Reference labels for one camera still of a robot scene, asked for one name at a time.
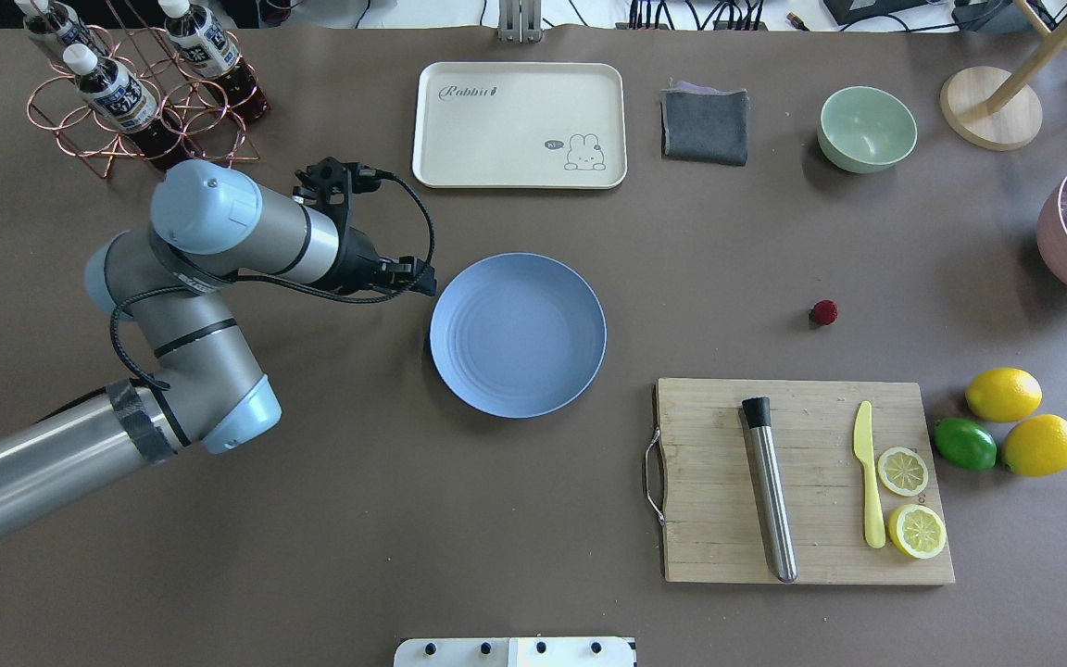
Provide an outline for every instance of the rabbit cartoon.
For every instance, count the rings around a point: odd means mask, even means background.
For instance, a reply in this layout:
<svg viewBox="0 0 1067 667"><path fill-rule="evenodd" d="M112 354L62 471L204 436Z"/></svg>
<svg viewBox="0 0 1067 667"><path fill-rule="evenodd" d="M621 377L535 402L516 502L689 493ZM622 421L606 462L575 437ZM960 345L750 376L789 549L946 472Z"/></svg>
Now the rabbit cartoon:
<svg viewBox="0 0 1067 667"><path fill-rule="evenodd" d="M604 149L594 134L571 134L571 149L567 153L567 171L604 171Z"/></svg>

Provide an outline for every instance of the round wooden base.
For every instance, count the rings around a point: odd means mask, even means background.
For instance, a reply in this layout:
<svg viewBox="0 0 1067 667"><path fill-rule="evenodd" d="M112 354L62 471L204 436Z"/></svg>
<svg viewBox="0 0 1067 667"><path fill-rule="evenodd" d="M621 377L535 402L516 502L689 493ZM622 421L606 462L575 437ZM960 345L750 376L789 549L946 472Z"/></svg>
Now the round wooden base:
<svg viewBox="0 0 1067 667"><path fill-rule="evenodd" d="M1014 150L1032 143L1040 132L1040 97L1024 88L1003 109L986 101L1012 73L998 67L969 67L950 77L941 88L941 113L966 141L990 150Z"/></svg>

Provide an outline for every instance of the plastic knife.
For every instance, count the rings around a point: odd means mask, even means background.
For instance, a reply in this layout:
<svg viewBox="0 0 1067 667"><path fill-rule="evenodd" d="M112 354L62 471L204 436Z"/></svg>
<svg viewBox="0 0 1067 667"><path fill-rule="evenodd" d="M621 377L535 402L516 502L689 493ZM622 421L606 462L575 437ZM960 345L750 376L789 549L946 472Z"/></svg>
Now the plastic knife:
<svg viewBox="0 0 1067 667"><path fill-rule="evenodd" d="M855 417L855 459L863 464L863 537L873 549L887 543L883 536L883 510L880 509L880 487L875 479L875 446L872 443L872 401L859 406Z"/></svg>

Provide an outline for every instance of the cutting board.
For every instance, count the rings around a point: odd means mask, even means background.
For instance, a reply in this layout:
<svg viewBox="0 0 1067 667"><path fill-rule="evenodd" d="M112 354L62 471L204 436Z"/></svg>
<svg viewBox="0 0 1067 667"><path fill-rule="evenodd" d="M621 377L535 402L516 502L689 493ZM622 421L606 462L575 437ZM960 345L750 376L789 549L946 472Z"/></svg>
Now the cutting board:
<svg viewBox="0 0 1067 667"><path fill-rule="evenodd" d="M880 485L885 521L910 502L945 519L918 384L681 377L656 383L666 579L779 584L768 569L742 417L740 401L750 397L768 397L771 403L797 584L953 583L949 544L935 558L918 560L897 551L890 538L879 550L863 540L863 473L851 438L864 400L874 407L876 459L887 448L908 447L930 472L919 497L897 496Z"/></svg>

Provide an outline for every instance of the robotic arm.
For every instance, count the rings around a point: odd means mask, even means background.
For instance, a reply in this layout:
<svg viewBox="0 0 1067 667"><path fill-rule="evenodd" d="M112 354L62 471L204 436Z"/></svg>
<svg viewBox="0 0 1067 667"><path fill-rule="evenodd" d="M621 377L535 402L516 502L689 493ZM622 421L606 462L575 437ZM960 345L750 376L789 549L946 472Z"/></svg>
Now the robotic arm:
<svg viewBox="0 0 1067 667"><path fill-rule="evenodd" d="M94 396L0 440L0 537L140 467L201 442L225 452L278 422L270 379L258 366L219 290L238 282L281 284L348 303L403 291L435 292L427 258L394 260L348 224L352 195L394 174L327 158L297 172L292 197L240 172L189 160L166 173L152 224L126 232L85 266L90 297L111 313L123 363L139 380ZM333 203L337 195L341 201ZM240 275L239 270L258 271ZM347 299L371 290L373 299ZM116 337L120 319L143 330L160 369L148 376Z"/></svg>

